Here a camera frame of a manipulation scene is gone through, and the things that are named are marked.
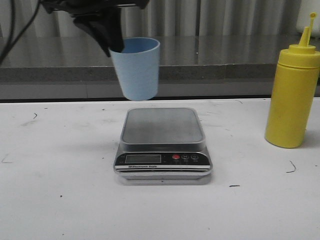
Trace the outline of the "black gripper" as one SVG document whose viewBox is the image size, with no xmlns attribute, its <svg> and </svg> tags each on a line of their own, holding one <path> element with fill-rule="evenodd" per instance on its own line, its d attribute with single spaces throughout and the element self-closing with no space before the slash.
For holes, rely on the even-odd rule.
<svg viewBox="0 0 320 240">
<path fill-rule="evenodd" d="M 138 7 L 143 10 L 149 0 L 42 0 L 41 4 L 48 14 L 63 11 L 78 16 L 73 24 L 91 36 L 110 57 L 110 50 L 121 53 L 124 41 L 121 29 L 121 8 Z M 98 21 L 91 21 L 88 14 L 97 14 Z"/>
</svg>

